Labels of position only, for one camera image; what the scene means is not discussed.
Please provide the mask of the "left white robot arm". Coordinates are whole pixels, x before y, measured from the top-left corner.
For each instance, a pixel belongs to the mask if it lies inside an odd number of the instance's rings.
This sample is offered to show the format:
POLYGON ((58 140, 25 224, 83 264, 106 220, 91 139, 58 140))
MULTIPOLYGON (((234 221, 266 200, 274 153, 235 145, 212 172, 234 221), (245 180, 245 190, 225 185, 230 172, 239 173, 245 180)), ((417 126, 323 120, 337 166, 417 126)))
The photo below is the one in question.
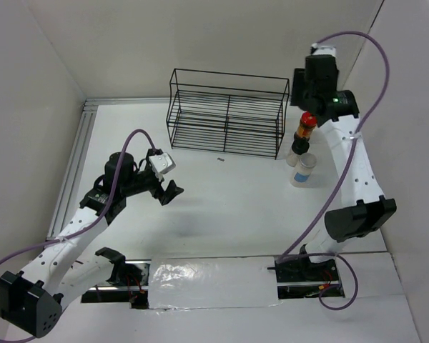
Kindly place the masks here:
POLYGON ((164 175, 175 167, 173 158, 160 149, 149 149, 139 163, 129 153, 112 154, 54 243, 19 272, 0 276, 0 317, 42 338, 90 288, 123 284, 128 278, 141 281, 141 269, 116 250, 103 247, 84 261, 80 256, 125 209, 127 197, 148 192, 166 205, 180 195, 184 190, 174 181, 162 187, 164 175))

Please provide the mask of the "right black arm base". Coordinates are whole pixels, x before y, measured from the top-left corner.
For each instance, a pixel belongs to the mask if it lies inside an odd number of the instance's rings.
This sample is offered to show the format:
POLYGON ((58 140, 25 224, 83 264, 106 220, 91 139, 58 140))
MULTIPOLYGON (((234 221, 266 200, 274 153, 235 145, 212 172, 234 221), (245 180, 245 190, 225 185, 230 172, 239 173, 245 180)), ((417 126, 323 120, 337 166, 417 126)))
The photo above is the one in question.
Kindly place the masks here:
POLYGON ((313 263, 309 257, 291 259, 267 267, 276 276, 278 299, 344 297, 334 257, 313 263))

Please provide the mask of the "red lid sauce jar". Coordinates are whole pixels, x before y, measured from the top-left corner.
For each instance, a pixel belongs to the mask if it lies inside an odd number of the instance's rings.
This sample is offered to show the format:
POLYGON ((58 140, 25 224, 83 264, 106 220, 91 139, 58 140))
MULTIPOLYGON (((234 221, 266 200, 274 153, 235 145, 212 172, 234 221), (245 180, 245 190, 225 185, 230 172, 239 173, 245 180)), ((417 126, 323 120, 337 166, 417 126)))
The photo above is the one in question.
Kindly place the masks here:
POLYGON ((300 123, 294 133, 294 138, 309 141, 316 126, 317 118, 308 111, 304 112, 300 117, 300 123))

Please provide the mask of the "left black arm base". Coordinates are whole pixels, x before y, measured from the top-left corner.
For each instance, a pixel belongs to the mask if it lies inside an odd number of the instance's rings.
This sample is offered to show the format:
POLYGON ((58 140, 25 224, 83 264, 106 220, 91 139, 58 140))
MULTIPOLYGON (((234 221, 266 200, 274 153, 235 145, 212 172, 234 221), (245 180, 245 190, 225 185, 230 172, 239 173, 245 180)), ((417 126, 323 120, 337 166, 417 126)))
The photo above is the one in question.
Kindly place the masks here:
POLYGON ((97 257, 107 258, 113 265, 112 275, 82 295, 82 304, 127 303, 132 309, 149 309, 148 261, 127 260, 116 250, 104 247, 97 257))

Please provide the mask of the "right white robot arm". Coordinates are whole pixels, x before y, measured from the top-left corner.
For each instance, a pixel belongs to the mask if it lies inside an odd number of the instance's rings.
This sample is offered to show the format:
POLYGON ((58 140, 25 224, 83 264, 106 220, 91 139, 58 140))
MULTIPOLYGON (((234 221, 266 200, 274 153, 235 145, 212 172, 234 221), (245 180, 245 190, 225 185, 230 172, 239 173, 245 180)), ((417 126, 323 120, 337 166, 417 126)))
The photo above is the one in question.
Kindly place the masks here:
POLYGON ((305 66, 294 71, 291 104, 315 115, 329 145, 339 180, 329 196, 341 196, 342 206, 324 204, 301 236, 280 256, 291 251, 310 254, 298 262, 299 275, 313 280, 322 262, 346 245, 376 232, 396 212, 394 199, 385 196, 370 165, 359 129, 359 109, 354 94, 337 89, 336 58, 329 53, 311 54, 305 66))

